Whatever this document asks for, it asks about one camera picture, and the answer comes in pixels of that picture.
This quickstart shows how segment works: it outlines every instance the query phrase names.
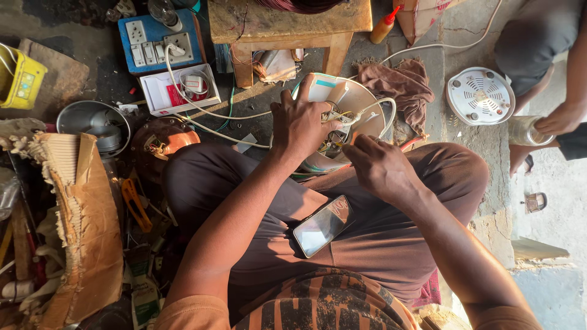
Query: yellow plastic container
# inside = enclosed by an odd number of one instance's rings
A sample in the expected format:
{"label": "yellow plastic container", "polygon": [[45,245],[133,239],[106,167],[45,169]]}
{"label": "yellow plastic container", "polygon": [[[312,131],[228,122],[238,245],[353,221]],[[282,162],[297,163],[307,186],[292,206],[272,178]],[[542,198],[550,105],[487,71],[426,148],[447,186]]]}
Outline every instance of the yellow plastic container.
{"label": "yellow plastic container", "polygon": [[[12,76],[0,62],[0,107],[31,110],[35,105],[47,68],[18,49],[10,49],[16,56],[16,67]],[[6,48],[0,47],[0,56],[8,65],[14,65]]]}

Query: hand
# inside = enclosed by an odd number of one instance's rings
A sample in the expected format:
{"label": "hand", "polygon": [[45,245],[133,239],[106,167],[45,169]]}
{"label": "hand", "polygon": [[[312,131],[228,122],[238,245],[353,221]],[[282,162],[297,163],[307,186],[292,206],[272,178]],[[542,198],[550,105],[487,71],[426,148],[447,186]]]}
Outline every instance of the hand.
{"label": "hand", "polygon": [[536,130],[546,135],[560,135],[577,129],[585,115],[585,105],[563,102],[548,117],[536,122]]}
{"label": "hand", "polygon": [[273,113],[273,149],[293,156],[300,163],[318,149],[328,133],[342,127],[333,120],[322,124],[322,113],[332,107],[326,102],[309,102],[308,93],[314,74],[304,77],[299,84],[298,97],[293,100],[291,90],[281,92],[281,104],[270,105]]}
{"label": "hand", "polygon": [[399,147],[374,139],[360,134],[355,145],[344,144],[342,151],[355,165],[359,184],[365,190],[405,211],[427,188]]}

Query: cardboard box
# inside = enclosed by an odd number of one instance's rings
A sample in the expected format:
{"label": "cardboard box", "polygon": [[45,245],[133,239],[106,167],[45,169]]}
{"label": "cardboard box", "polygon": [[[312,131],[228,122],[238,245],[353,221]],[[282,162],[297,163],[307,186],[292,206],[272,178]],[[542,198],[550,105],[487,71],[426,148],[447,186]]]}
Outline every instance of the cardboard box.
{"label": "cardboard box", "polygon": [[[203,71],[207,75],[208,81],[212,86],[208,87],[208,92],[211,93],[207,99],[194,102],[199,107],[206,107],[220,103],[218,96],[218,88],[210,65],[205,63],[201,65],[191,66],[189,68],[173,70],[173,76],[178,85],[180,85],[181,76],[188,75],[190,72]],[[187,103],[173,88],[173,83],[169,77],[169,72],[161,72],[155,75],[143,76],[140,78],[141,87],[149,106],[149,112],[155,117],[163,117],[173,113],[188,111],[195,109],[195,107]]]}
{"label": "cardboard box", "polygon": [[466,0],[393,0],[400,7],[396,19],[410,45],[414,45],[438,20],[442,13]]}
{"label": "cardboard box", "polygon": [[39,133],[29,152],[55,188],[58,234],[66,251],[60,287],[41,307],[42,314],[31,313],[30,322],[41,330],[57,330],[120,298],[120,227],[95,136]]}

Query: glue bottle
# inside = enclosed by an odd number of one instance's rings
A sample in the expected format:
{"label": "glue bottle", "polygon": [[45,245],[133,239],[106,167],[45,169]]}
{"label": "glue bottle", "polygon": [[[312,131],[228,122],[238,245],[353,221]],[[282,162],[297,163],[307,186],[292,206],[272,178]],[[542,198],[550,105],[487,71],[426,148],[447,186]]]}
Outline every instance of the glue bottle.
{"label": "glue bottle", "polygon": [[399,6],[389,15],[384,16],[371,31],[371,42],[380,43],[387,36],[393,27],[393,22],[396,20],[396,13],[400,9]]}

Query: smartphone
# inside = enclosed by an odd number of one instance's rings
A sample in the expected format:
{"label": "smartphone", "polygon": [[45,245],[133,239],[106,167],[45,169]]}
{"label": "smartphone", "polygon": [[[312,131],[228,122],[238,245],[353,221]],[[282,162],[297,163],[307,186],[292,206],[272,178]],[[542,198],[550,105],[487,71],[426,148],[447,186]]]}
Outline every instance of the smartphone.
{"label": "smartphone", "polygon": [[304,219],[293,230],[293,237],[306,258],[311,258],[355,221],[344,195]]}

